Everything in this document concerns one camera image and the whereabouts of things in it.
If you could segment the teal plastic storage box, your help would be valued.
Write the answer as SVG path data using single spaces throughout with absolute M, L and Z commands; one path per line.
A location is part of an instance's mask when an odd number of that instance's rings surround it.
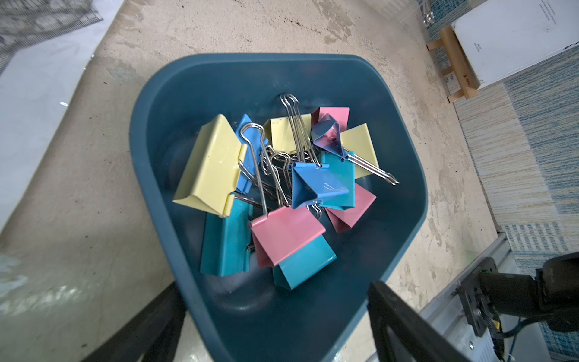
M 303 113 L 346 106 L 349 125 L 369 128 L 379 166 L 398 179 L 369 177 L 376 196 L 360 221 L 326 239 L 336 260 L 293 291 L 276 287 L 270 270 L 253 267 L 228 278 L 199 271 L 205 214 L 173 202 L 200 128 L 217 115 L 237 122 L 283 116 L 280 95 Z M 169 63 L 141 90 L 129 132 L 143 197 L 182 298 L 216 361 L 330 361 L 367 310 L 373 281 L 385 281 L 428 211 L 422 166 L 378 71 L 343 54 L 197 54 Z

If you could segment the yellow binder clip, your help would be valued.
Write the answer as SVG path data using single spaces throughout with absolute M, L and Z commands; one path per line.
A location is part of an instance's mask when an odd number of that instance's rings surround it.
M 218 114 L 200 129 L 173 202 L 221 218 L 230 217 L 247 145 Z
M 369 163 L 378 167 L 378 158 L 372 144 L 369 128 L 366 123 L 343 131 L 341 134 L 342 146 L 349 152 L 354 152 Z
M 276 152 L 296 153 L 296 144 L 287 116 L 268 119 L 263 127 L 268 143 Z

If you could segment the pink binder clip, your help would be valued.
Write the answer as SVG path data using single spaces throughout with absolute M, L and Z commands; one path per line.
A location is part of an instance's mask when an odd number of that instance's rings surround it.
M 348 208 L 345 211 L 331 208 L 325 208 L 325 210 L 335 231 L 343 233 L 351 230 L 357 224 L 375 200 L 376 196 L 374 194 L 356 184 L 355 206 L 353 208 Z
M 313 127 L 320 120 L 324 120 L 326 116 L 330 116 L 338 122 L 340 131 L 343 132 L 348 129 L 349 113 L 348 107 L 319 107 L 311 114 L 311 125 Z
M 293 209 L 282 205 L 275 211 L 268 211 L 259 173 L 256 174 L 256 185 L 263 215 L 250 221 L 250 230 L 259 268 L 273 268 L 323 235 L 326 229 L 306 208 Z

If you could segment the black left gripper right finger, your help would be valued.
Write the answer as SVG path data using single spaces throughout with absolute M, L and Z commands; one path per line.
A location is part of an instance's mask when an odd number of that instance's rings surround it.
M 386 283 L 369 285 L 368 313 L 380 361 L 466 361 Z

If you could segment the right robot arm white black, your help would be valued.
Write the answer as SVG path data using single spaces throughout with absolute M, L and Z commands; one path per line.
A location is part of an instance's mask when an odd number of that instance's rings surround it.
M 368 312 L 379 361 L 466 361 L 461 352 L 383 282 L 368 289 Z M 486 257 L 455 291 L 468 330 L 498 343 L 545 322 L 554 332 L 578 330 L 578 254 L 554 257 L 530 275 L 500 273 Z

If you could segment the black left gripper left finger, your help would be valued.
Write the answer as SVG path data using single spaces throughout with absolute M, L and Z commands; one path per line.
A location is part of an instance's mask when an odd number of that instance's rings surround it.
M 186 312 L 179 288 L 172 283 L 84 360 L 172 361 Z

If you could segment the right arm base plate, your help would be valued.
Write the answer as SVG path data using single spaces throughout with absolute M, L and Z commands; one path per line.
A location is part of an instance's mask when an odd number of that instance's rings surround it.
M 472 326 L 476 337 L 482 337 L 489 327 L 498 330 L 494 323 L 494 317 L 498 317 L 498 313 L 491 306 L 490 296 L 483 290 L 480 281 L 481 275 L 497 271 L 495 260 L 491 257 L 484 257 L 459 282 L 457 294 L 461 300 L 467 323 Z

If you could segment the blue binder clip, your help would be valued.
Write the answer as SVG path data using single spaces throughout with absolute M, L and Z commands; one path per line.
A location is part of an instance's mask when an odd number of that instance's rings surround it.
M 280 95 L 292 131 L 298 161 L 292 163 L 292 208 L 321 205 L 330 198 L 346 195 L 348 188 L 322 164 L 299 111 L 299 101 L 292 94 Z
M 251 189 L 251 186 L 253 185 L 253 181 L 256 180 L 256 166 L 255 163 L 253 162 L 253 158 L 251 155 L 251 151 L 250 151 L 250 147 L 248 146 L 248 143 L 244 140 L 244 138 L 241 136 L 241 129 L 246 125 L 252 123 L 251 118 L 247 115 L 244 114 L 243 117 L 241 118 L 238 126 L 236 127 L 235 133 L 238 137 L 238 140 L 245 146 L 247 146 L 247 152 L 246 155 L 244 156 L 243 159 L 243 164 L 245 169 L 247 170 L 247 172 L 253 177 L 253 179 L 250 179 L 244 171 L 241 172 L 240 177 L 239 177 L 239 181 L 238 181 L 238 185 L 236 188 L 236 192 L 243 194 L 243 195 L 247 195 Z M 261 162 L 261 160 L 259 159 L 261 152 L 262 152 L 262 145 L 261 145 L 261 136 L 262 136 L 262 132 L 256 128 L 248 128 L 245 132 L 244 132 L 244 136 L 247 137 L 247 139 L 249 139 L 251 141 L 251 143 L 254 146 L 255 152 L 256 152 L 256 158 L 258 163 Z

